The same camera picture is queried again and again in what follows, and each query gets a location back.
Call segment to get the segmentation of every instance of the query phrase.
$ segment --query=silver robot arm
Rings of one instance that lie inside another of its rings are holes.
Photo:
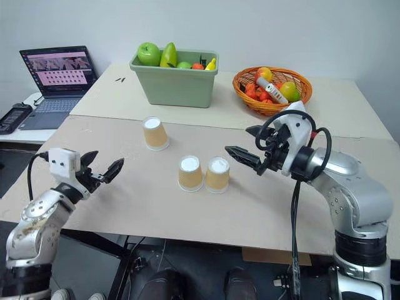
[[[307,172],[321,165],[324,154],[323,148],[314,151]],[[325,197],[335,228],[337,266],[329,270],[334,294],[338,299],[346,293],[390,299],[386,234],[393,201],[386,189],[366,174],[360,161],[340,152],[332,152],[310,185]]]
[[[6,244],[6,273],[1,299],[50,299],[51,264],[56,257],[61,229],[75,210],[101,183],[110,183],[120,172],[124,159],[115,161],[104,175],[88,167],[97,151],[80,157],[78,152],[53,148],[41,155],[59,185],[30,202]]]
[[[274,128],[268,127],[270,120],[246,129],[256,137],[257,147],[265,151],[263,162],[237,146],[227,146],[226,151],[258,175],[266,169],[281,170],[284,176],[310,184],[325,197],[335,228],[336,266],[329,270],[334,300],[354,295],[389,300],[386,234],[393,202],[388,192],[366,174],[360,161],[341,152],[332,151],[325,168],[313,176],[323,165],[326,150],[314,150],[307,144],[317,131],[302,102],[291,104],[273,118]]]

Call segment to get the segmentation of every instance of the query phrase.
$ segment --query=laptop screen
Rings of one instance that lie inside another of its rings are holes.
[[[83,96],[97,79],[85,46],[20,53],[43,96]]]

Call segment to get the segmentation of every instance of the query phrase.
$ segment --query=cardboard sheet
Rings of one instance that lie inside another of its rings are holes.
[[[69,116],[41,151],[62,147],[80,151],[98,150],[92,163],[102,173],[115,160],[125,158],[118,177],[103,184],[77,209],[66,228],[104,233],[151,236],[264,249],[291,250],[290,205],[294,180],[280,172],[261,177],[239,164],[224,150],[238,145],[262,155],[254,138],[237,129],[165,124],[171,145],[159,152],[146,148],[139,121]],[[317,138],[315,146],[324,146]],[[334,137],[337,151],[356,156],[374,179],[389,190],[394,211],[389,220],[388,254],[400,259],[400,169],[399,146],[390,140]],[[209,160],[222,156],[231,164],[229,188],[211,194],[205,188],[184,192],[178,187],[178,163],[192,154],[205,173]],[[46,162],[38,160],[32,171],[34,195],[54,187]],[[29,202],[26,172],[0,201],[0,219],[18,222]],[[299,252],[331,254],[334,230],[325,199],[302,184],[297,221]]]

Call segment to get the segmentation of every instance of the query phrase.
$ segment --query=black device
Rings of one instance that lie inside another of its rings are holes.
[[[57,129],[98,78],[88,49],[73,46],[19,53],[44,98],[20,129]]]
[[[0,120],[0,134],[10,134],[32,112],[32,107],[27,104],[17,103]]]

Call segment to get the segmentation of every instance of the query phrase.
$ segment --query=table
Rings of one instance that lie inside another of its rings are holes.
[[[235,95],[234,73],[220,72],[214,83],[209,109],[151,106],[128,64],[112,64],[80,100],[61,127],[42,146],[80,151],[99,150],[92,164],[101,173],[117,158],[125,157],[118,177],[100,187],[88,201],[81,201],[66,224],[79,234],[74,239],[100,247],[121,258],[109,299],[120,299],[133,263],[124,248],[110,244],[94,232],[183,239],[263,249],[291,250],[290,199],[294,181],[272,171],[262,177],[233,161],[224,146],[238,145],[262,155],[254,138],[243,129],[264,118],[248,111]],[[115,81],[126,78],[124,82]],[[376,116],[354,81],[310,79],[314,92],[306,106],[318,126],[329,128],[335,150],[352,154],[374,179],[382,182],[394,199],[389,220],[387,251],[400,259],[399,145]],[[141,120],[159,116],[171,139],[161,152],[145,147]],[[317,137],[314,146],[324,146]],[[178,188],[178,162],[186,154],[197,155],[203,172],[213,156],[231,163],[230,187],[221,195],[204,188],[186,193]],[[48,164],[36,162],[32,171],[34,195],[55,185]],[[18,222],[28,203],[26,171],[1,200],[0,220]],[[333,226],[326,201],[303,184],[297,219],[300,252],[332,254]]]
[[[81,201],[66,228],[104,233],[183,239],[266,249],[291,249],[290,199],[294,181],[280,172],[255,172],[233,161],[224,146],[238,145],[261,154],[254,138],[240,129],[165,124],[171,145],[164,151],[146,148],[141,122],[99,117],[69,116],[40,151],[67,147],[99,150],[92,164],[95,173],[105,171],[120,157],[125,165],[108,186],[100,187]],[[314,145],[323,146],[323,137]],[[334,148],[356,156],[368,174],[379,181],[394,199],[389,220],[387,251],[400,259],[400,150],[389,139],[334,137]],[[204,188],[187,193],[177,185],[179,158],[197,155],[203,171],[213,156],[231,164],[230,187],[224,194]],[[37,162],[32,172],[34,195],[55,185],[48,164]],[[28,203],[26,173],[2,200],[0,219],[16,222]],[[334,231],[326,201],[313,188],[302,185],[297,219],[298,249],[305,253],[332,254]]]
[[[128,64],[111,64],[71,111],[72,115],[143,120],[158,116],[163,122],[245,129],[263,123],[249,111],[232,87],[235,73],[219,72],[215,77],[211,107],[150,105],[136,73]],[[124,82],[115,81],[126,78]],[[327,127],[333,136],[390,139],[384,127],[354,81],[309,78],[313,92],[306,106],[317,127]]]
[[[41,96],[42,96],[42,94],[40,92],[35,92],[35,93],[31,94],[28,98],[26,98],[24,103],[32,106],[32,108],[35,110],[36,106],[34,106],[33,103],[35,100],[39,99]],[[0,135],[0,142],[23,143],[23,144],[43,144],[55,132],[56,132],[56,129],[20,130],[17,128],[11,134]]]

